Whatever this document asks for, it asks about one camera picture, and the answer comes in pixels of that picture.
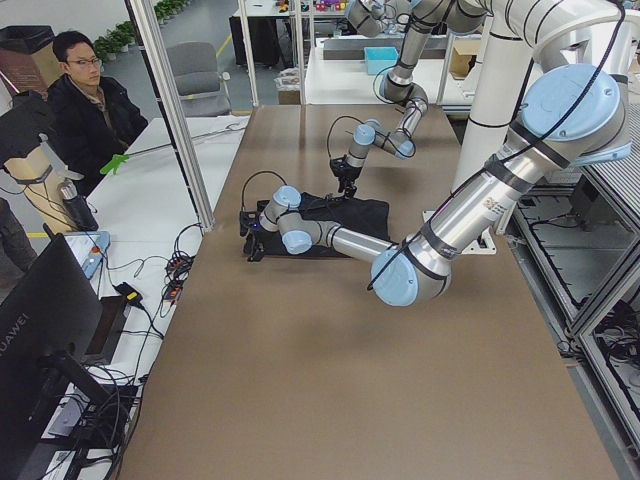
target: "black jacket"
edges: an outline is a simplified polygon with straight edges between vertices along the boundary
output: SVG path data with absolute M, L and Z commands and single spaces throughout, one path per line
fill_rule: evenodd
M 111 125 L 118 138 L 131 145 L 147 126 L 127 90 L 110 77 L 100 79 Z M 47 103 L 56 120 L 51 143 L 70 170 L 85 178 L 76 182 L 78 192 L 88 195 L 100 183 L 100 169 L 116 153 L 124 153 L 123 145 L 105 122 L 103 113 L 80 92 L 68 75 L 56 80 L 48 90 Z

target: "gray chair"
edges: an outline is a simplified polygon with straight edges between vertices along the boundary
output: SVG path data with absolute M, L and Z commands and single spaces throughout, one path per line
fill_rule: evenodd
M 213 45 L 205 42 L 179 43 L 168 47 L 167 55 L 186 117 L 215 117 L 231 113 L 226 85 L 229 74 L 218 73 Z

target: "gray floor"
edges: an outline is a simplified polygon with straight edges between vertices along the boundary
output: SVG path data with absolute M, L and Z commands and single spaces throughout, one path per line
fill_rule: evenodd
M 229 17 L 237 8 L 236 0 L 193 0 L 183 12 L 162 25 L 161 31 L 165 47 L 187 41 L 211 43 L 218 51 L 219 69 L 231 76 L 228 83 L 231 106 L 235 112 L 246 113 L 252 108 L 249 75 L 246 67 L 236 65 L 233 43 L 227 41 L 231 34 Z M 285 58 L 289 59 L 291 47 L 286 31 L 282 22 L 277 23 L 281 47 Z M 258 99 L 261 104 L 278 103 L 273 80 L 283 68 L 282 62 L 272 68 L 256 64 Z M 106 63 L 104 74 L 118 79 L 128 89 L 131 100 L 147 118 L 160 116 L 149 75 L 137 47 L 119 54 L 114 62 Z

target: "huawei logo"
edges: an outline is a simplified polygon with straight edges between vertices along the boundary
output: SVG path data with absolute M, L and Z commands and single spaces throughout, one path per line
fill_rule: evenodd
M 29 317 L 21 313 L 9 331 L 0 339 L 0 357 L 5 354 L 11 343 L 18 337 L 22 328 L 27 324 L 27 320 L 29 320 Z

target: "white table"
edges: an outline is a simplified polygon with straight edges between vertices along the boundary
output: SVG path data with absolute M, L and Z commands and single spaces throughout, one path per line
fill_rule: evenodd
M 212 208 L 218 201 L 248 119 L 231 115 L 188 119 Z M 234 131 L 211 135 L 226 128 Z M 109 174 L 89 197 L 90 203 L 98 209 L 96 219 L 100 228 L 111 235 L 111 245 L 107 250 L 111 269 L 152 255 L 169 258 L 178 233 L 197 222 L 178 163 L 168 143 L 169 136 L 163 119 L 152 120 L 129 148 L 131 158 L 120 166 L 115 175 Z M 199 228 L 190 228 L 180 238 L 180 249 L 195 255 L 201 240 Z M 140 291 L 143 305 L 153 316 L 161 301 L 167 262 L 162 258 L 150 259 L 134 278 L 140 263 L 136 261 L 129 267 L 110 272 L 103 268 L 98 294 L 115 295 L 111 284 L 127 282 Z M 92 279 L 96 288 L 98 282 L 98 278 Z M 164 306 L 164 310 L 168 310 L 168 305 Z M 156 327 L 160 331 L 168 328 L 172 314 L 171 310 L 164 318 L 157 318 Z M 132 309 L 125 329 L 146 331 L 148 327 L 146 314 Z M 143 340 L 142 336 L 123 335 L 112 367 L 132 374 Z M 159 340 L 147 340 L 138 376 L 149 371 L 159 347 Z
M 222 131 L 231 125 L 242 129 L 248 117 L 189 119 L 192 137 Z M 242 138 L 242 130 L 196 138 L 196 156 L 209 200 L 213 205 Z M 100 228 L 112 241 L 173 241 L 177 232 L 197 221 L 162 119 L 154 119 L 131 145 L 131 158 L 116 174 L 109 174 L 89 197 L 98 212 Z M 147 151 L 156 145 L 161 149 Z
M 373 90 L 375 75 L 368 75 L 364 60 L 324 60 L 322 41 L 309 53 L 305 76 L 305 96 L 310 104 L 377 104 Z M 413 71 L 413 81 L 424 88 L 430 103 L 438 97 L 440 76 L 444 68 L 442 59 L 423 59 Z M 376 90 L 382 76 L 378 77 Z M 472 96 L 466 96 L 462 81 L 448 74 L 445 84 L 444 105 L 471 105 Z

